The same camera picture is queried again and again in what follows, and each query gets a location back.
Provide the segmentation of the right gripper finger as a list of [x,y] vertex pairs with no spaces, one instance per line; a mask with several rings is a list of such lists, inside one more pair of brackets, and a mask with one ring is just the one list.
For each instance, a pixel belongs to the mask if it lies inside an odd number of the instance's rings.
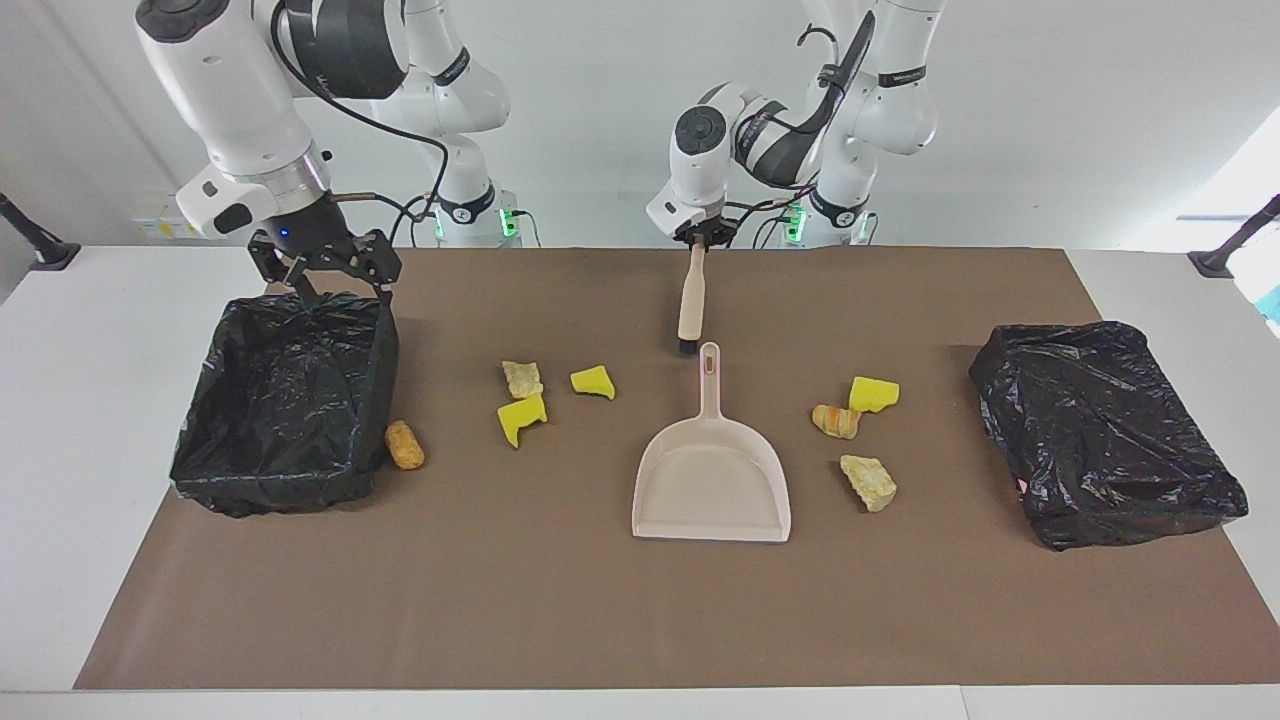
[[348,274],[372,287],[378,301],[390,306],[393,286],[403,264],[388,236],[379,229],[351,238],[352,255]]
[[248,241],[248,251],[265,282],[292,290],[306,307],[316,306],[319,295],[306,277],[308,259],[305,255],[296,258],[292,264],[285,264],[266,232],[253,232]]

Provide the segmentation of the pink hand brush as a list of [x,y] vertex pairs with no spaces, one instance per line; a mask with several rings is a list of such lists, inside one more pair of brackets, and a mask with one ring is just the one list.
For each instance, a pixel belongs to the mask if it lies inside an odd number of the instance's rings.
[[705,314],[705,258],[707,246],[694,243],[690,249],[678,309],[678,351],[684,356],[696,354],[701,341]]

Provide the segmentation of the brown oval bread piece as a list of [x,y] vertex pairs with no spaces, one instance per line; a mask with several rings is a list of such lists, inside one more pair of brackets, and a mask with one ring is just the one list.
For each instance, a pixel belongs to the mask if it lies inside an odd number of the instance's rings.
[[428,455],[412,427],[404,420],[392,421],[384,432],[384,443],[394,465],[404,471],[422,468]]

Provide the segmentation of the notched yellow sponge piece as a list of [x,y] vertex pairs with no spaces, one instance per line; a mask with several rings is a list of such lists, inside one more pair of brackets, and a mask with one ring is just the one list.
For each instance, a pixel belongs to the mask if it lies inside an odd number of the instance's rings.
[[526,398],[515,400],[497,410],[497,416],[507,442],[513,448],[520,448],[520,432],[538,423],[548,421],[548,413],[543,393],[534,393]]

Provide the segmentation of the yellow sponge wedge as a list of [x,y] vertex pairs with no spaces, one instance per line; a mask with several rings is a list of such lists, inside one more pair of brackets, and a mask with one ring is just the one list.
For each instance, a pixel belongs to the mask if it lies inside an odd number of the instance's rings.
[[855,413],[881,413],[900,400],[900,386],[864,375],[855,375],[850,387],[847,407]]

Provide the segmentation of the pink plastic dustpan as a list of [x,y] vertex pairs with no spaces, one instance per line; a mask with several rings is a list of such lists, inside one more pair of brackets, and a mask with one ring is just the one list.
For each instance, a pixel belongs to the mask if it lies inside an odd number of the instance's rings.
[[781,544],[792,512],[772,443],[722,411],[722,352],[699,348],[700,407],[657,432],[637,466],[631,507],[636,538]]

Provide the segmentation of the tan rock-like chunk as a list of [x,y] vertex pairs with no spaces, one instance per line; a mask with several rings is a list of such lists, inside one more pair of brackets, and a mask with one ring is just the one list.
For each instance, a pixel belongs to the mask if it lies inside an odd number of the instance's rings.
[[879,459],[842,455],[838,465],[868,512],[884,510],[896,497],[899,487]]

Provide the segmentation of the open bin with black bag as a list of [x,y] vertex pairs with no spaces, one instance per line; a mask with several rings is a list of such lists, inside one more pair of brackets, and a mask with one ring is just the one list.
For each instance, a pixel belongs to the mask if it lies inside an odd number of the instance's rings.
[[230,518],[370,496],[399,359],[387,301],[351,292],[229,301],[180,425],[170,482]]

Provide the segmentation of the bin wrapped in black bag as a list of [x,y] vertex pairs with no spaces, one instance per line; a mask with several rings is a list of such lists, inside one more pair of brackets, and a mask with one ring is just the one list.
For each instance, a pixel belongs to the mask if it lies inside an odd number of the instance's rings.
[[1249,514],[1134,325],[997,325],[969,377],[1030,530],[1051,550],[1142,544]]

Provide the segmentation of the black clamp stand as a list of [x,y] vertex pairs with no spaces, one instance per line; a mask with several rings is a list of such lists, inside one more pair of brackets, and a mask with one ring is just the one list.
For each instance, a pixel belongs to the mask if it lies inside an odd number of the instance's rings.
[[35,250],[32,272],[64,270],[82,250],[81,243],[64,242],[40,223],[31,220],[4,192],[0,192],[0,217]]
[[1258,232],[1280,217],[1280,193],[1272,196],[1257,213],[1247,218],[1240,227],[1220,246],[1212,250],[1187,252],[1187,259],[1194,269],[1206,278],[1233,279],[1228,269],[1230,256],[1243,249]]

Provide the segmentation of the brown table mat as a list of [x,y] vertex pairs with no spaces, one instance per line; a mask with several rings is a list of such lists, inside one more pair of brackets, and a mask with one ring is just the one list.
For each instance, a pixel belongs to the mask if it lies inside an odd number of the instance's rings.
[[[776,448],[783,544],[635,538],[637,464],[698,410],[678,250],[404,250],[393,414],[420,471],[324,512],[165,497],[79,689],[1280,682],[1280,626],[1222,530],[1055,552],[968,370],[996,325],[1098,313],[1064,252],[733,250],[707,263],[723,407]],[[503,360],[548,421],[513,448]],[[616,398],[576,395],[604,365]],[[855,375],[900,400],[840,439]],[[868,512],[842,455],[899,487]]]

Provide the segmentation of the white wall socket strip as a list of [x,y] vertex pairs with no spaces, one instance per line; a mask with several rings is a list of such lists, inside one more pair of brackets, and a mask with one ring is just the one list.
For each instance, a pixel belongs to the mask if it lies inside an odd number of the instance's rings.
[[173,199],[138,206],[131,217],[134,227],[148,241],[188,242],[206,237],[189,223]]

